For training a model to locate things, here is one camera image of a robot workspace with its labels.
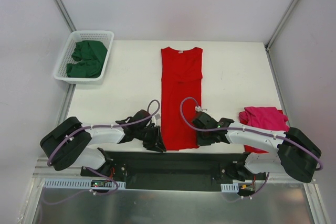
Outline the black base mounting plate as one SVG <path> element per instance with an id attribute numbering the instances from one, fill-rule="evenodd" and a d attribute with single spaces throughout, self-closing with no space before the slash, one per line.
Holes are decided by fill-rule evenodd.
<path id="1" fill-rule="evenodd" d="M 127 189 L 220 191 L 238 180 L 264 180 L 244 167 L 247 154 L 148 153 L 107 151 L 106 168 L 97 171 Z"/>

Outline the aluminium front rail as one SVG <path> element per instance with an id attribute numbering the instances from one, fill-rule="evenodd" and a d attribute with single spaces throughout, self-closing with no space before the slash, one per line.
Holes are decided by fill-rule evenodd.
<path id="1" fill-rule="evenodd" d="M 84 170 L 81 167 L 74 167 L 71 166 L 67 169 L 61 170 L 61 171 L 56 171 L 52 166 L 48 166 L 47 165 L 47 159 L 46 158 L 39 158 L 37 161 L 37 165 L 36 165 L 36 173 L 42 175 L 42 174 L 48 174 L 48 175 L 54 175 L 56 172 L 58 172 L 60 175 L 64 175 L 64 176 L 70 176 L 70 175 L 74 175 L 75 173 L 77 173 L 79 176 L 81 177 L 99 177 L 100 173 L 96 172 L 93 169 L 88 169 L 88 170 Z"/>

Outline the white plastic basket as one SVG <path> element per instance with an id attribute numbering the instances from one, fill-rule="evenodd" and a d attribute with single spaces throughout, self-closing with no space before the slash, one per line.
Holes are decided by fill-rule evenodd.
<path id="1" fill-rule="evenodd" d="M 70 78 L 67 76 L 66 68 L 68 63 L 75 63 L 72 54 L 75 50 L 76 43 L 83 40 L 100 41 L 107 49 L 107 55 L 102 65 L 101 74 L 96 78 Z M 100 85 L 103 82 L 107 63 L 111 55 L 112 43 L 114 40 L 114 33 L 106 30 L 77 30 L 73 31 L 64 45 L 61 54 L 58 57 L 54 68 L 53 76 L 56 80 L 61 80 L 69 84 L 94 84 Z"/>

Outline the folded pink t shirt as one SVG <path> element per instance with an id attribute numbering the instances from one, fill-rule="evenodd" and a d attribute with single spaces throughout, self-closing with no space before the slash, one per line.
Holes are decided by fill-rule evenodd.
<path id="1" fill-rule="evenodd" d="M 245 107 L 239 113 L 240 123 L 265 130 L 287 131 L 288 117 L 276 107 Z"/>

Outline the left aluminium frame post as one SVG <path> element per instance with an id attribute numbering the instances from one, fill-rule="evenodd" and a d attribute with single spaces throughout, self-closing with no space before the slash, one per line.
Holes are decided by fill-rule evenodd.
<path id="1" fill-rule="evenodd" d="M 58 8 L 58 10 L 59 10 L 59 12 L 60 12 L 63 20 L 65 21 L 65 23 L 66 23 L 66 25 L 68 27 L 68 29 L 71 32 L 76 31 L 77 30 L 76 26 L 75 26 L 74 22 L 72 21 L 69 13 L 67 11 L 67 8 L 66 8 L 66 6 L 65 6 L 65 4 L 63 2 L 63 0 L 53 0 L 53 1 L 56 4 L 56 6 L 57 6 L 57 8 Z"/>

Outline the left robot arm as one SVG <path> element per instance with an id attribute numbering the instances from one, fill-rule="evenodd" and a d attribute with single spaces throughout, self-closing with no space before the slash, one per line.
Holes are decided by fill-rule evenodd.
<path id="1" fill-rule="evenodd" d="M 42 138 L 40 147 L 48 157 L 47 165 L 56 171 L 74 166 L 112 177 L 116 168 L 102 144 L 123 144 L 136 139 L 146 150 L 166 152 L 160 126 L 152 121 L 153 117 L 140 110 L 110 125 L 84 125 L 72 116 Z"/>

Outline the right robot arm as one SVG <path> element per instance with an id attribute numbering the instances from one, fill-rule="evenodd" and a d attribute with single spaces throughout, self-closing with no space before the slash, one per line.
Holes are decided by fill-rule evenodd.
<path id="1" fill-rule="evenodd" d="M 287 131 L 265 130 L 241 124 L 232 119 L 216 121 L 205 112 L 197 112 L 192 119 L 200 146 L 214 143 L 241 144 L 264 151 L 249 153 L 236 166 L 236 174 L 248 179 L 258 173 L 281 173 L 309 183 L 321 168 L 321 150 L 298 128 Z"/>

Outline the green t shirt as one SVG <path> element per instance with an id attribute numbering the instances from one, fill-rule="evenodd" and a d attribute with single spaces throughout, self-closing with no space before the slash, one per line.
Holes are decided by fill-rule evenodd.
<path id="1" fill-rule="evenodd" d="M 107 56 L 105 45 L 96 40 L 83 40 L 76 43 L 71 57 L 75 63 L 68 63 L 68 78 L 97 78 L 100 76 Z"/>

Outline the right aluminium frame post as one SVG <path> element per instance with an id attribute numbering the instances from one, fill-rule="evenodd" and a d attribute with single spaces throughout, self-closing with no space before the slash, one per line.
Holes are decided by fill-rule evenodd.
<path id="1" fill-rule="evenodd" d="M 265 44 L 265 50 L 268 52 L 277 38 L 280 36 L 281 31 L 284 29 L 287 21 L 290 19 L 290 16 L 294 13 L 296 7 L 300 3 L 301 0 L 291 0 L 288 7 L 286 8 L 284 14 L 282 15 L 279 23 L 277 24 L 274 32 L 272 33 L 270 39 Z"/>

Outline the aluminium frame post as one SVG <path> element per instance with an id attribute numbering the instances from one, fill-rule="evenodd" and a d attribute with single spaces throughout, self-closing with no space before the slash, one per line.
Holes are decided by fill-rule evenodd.
<path id="1" fill-rule="evenodd" d="M 77 30 L 76 26 L 75 26 L 74 22 L 72 21 L 69 13 L 67 11 L 67 8 L 66 8 L 66 6 L 65 6 L 65 4 L 63 2 L 63 0 L 53 0 L 53 1 L 56 4 L 56 6 L 57 6 L 57 8 L 58 8 L 58 10 L 59 10 L 59 12 L 60 12 L 63 20 L 65 21 L 65 23 L 66 23 L 66 25 L 68 27 L 68 29 L 71 32 L 76 31 Z"/>
<path id="2" fill-rule="evenodd" d="M 282 15 L 279 23 L 277 24 L 274 32 L 272 33 L 270 39 L 265 44 L 265 50 L 268 52 L 277 38 L 280 36 L 281 31 L 284 29 L 287 21 L 290 19 L 290 16 L 294 13 L 296 7 L 300 3 L 301 0 L 291 0 L 288 7 L 286 8 L 284 14 Z"/>

